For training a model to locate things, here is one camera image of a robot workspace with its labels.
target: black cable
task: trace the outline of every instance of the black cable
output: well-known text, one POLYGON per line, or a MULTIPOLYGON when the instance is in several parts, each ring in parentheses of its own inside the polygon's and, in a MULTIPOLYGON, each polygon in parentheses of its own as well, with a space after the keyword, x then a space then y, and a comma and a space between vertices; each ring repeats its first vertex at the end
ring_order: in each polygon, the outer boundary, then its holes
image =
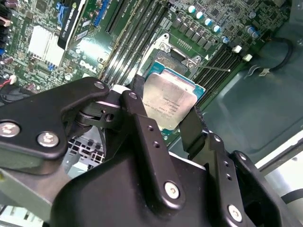
MULTIPOLYGON (((288 47, 287 54, 284 57, 283 61, 281 61, 281 63, 278 64, 277 66, 268 69, 269 72, 275 72, 275 71, 283 68, 289 62, 289 60, 290 60, 290 58, 291 58, 291 56, 293 55, 293 52, 294 52, 294 45, 293 45, 292 41, 290 41, 289 39, 286 39, 286 38, 269 37, 266 40, 268 42, 277 42, 277 43, 287 44, 287 47, 288 47)), ((249 71, 248 71, 246 76, 249 77, 255 72, 258 73, 258 74, 261 74, 265 69, 267 69, 267 68, 264 68, 264 67, 261 67, 261 66, 258 66, 258 65, 252 65, 249 68, 249 71)))
POLYGON ((289 62, 289 60, 294 52, 294 45, 293 45, 292 41, 290 41, 289 39, 286 39, 286 38, 272 37, 272 38, 269 38, 268 40, 270 42, 272 41, 272 42, 287 44, 287 47, 288 47, 287 54, 286 54, 285 58, 283 59, 283 61, 280 64, 278 64, 277 66, 269 69, 270 72, 275 72, 275 71, 281 69, 282 67, 284 67, 289 62))
POLYGON ((301 198, 303 198, 303 188, 289 192, 281 197, 281 199, 286 204, 289 204, 289 203, 291 203, 295 200, 301 199, 301 198))

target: black metal bracket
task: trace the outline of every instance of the black metal bracket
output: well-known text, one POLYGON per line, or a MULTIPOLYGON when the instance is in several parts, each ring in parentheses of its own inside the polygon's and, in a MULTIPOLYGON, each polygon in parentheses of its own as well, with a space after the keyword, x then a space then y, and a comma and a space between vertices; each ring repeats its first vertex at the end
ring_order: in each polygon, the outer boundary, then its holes
POLYGON ((20 132, 0 136, 0 167, 39 175, 54 172, 67 151, 76 114, 108 93, 99 80, 85 78, 1 107, 0 123, 12 122, 20 132), (37 138, 43 132, 54 133, 58 144, 41 146, 37 138))
POLYGON ((229 156, 237 168, 244 208, 256 226, 302 226, 244 153, 234 151, 229 156))

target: electrolytic capacitor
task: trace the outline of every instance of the electrolytic capacitor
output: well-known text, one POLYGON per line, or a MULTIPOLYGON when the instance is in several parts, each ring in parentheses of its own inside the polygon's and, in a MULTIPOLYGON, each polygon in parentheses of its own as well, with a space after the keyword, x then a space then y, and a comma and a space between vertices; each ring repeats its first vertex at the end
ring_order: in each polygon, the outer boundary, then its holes
POLYGON ((18 3, 17 2, 5 2, 4 5, 7 7, 7 8, 11 8, 11 9, 15 9, 18 7, 18 3))
POLYGON ((206 26, 210 26, 211 23, 212 23, 212 20, 209 19, 209 18, 206 18, 205 21, 204 21, 204 24, 205 24, 206 26))
POLYGON ((253 34, 251 34, 251 37, 253 37, 254 39, 256 39, 256 38, 259 38, 259 32, 258 31, 255 31, 255 32, 253 32, 253 34))
POLYGON ((214 32, 219 32, 219 31, 220 31, 220 26, 215 25, 215 26, 213 27, 213 31, 214 31, 214 32))
POLYGON ((222 36, 222 43, 227 44, 229 43, 229 38, 227 38, 226 36, 222 36))
POLYGON ((255 11, 252 11, 252 12, 250 12, 250 15, 249 15, 249 18, 250 19, 253 19, 253 18, 255 18, 256 17, 256 12, 255 11))
POLYGON ((245 31, 246 31, 248 34, 252 35, 252 34, 255 32, 255 29, 254 29, 253 26, 246 26, 245 31))
POLYGON ((5 58, 3 59, 2 61, 0 61, 0 64, 1 65, 6 65, 6 64, 10 64, 14 61, 14 58, 13 57, 8 57, 8 58, 5 58))
POLYGON ((197 19, 201 19, 202 17, 203 17, 203 13, 202 12, 199 11, 199 12, 196 13, 196 18, 197 19))
POLYGON ((6 0, 6 2, 14 2, 14 3, 19 3, 18 0, 6 0))
POLYGON ((189 13, 194 13, 195 10, 196 10, 195 6, 189 6, 189 7, 188 7, 188 12, 189 12, 189 13))

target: integrated circuit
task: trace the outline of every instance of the integrated circuit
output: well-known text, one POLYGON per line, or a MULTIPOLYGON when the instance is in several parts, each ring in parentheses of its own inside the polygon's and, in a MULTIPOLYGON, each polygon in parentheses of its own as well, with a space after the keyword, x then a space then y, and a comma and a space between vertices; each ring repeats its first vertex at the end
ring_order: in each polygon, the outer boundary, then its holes
POLYGON ((211 12, 211 14, 215 17, 219 14, 219 10, 217 9, 213 9, 213 11, 211 12))
POLYGON ((42 0, 37 0, 36 9, 40 10, 40 12, 45 13, 47 8, 47 3, 42 0))

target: chip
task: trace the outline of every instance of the chip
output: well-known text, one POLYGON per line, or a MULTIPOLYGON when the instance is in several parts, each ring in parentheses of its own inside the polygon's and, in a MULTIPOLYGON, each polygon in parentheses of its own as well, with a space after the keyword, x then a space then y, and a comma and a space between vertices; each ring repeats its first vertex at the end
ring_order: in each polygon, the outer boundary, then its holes
POLYGON ((219 14, 219 10, 214 9, 214 10, 211 12, 211 14, 212 14, 213 16, 217 16, 217 15, 219 14))
POLYGON ((240 7, 238 7, 238 6, 234 9, 234 12, 235 12, 236 14, 240 13, 240 11, 241 11, 241 9, 240 9, 240 7))
POLYGON ((40 10, 42 13, 46 12, 47 3, 42 0, 37 0, 36 9, 40 10))
POLYGON ((243 35, 243 32, 242 31, 238 31, 237 32, 237 36, 242 36, 243 35))
POLYGON ((28 18, 29 20, 32 20, 34 17, 34 15, 31 12, 27 12, 26 18, 28 18))

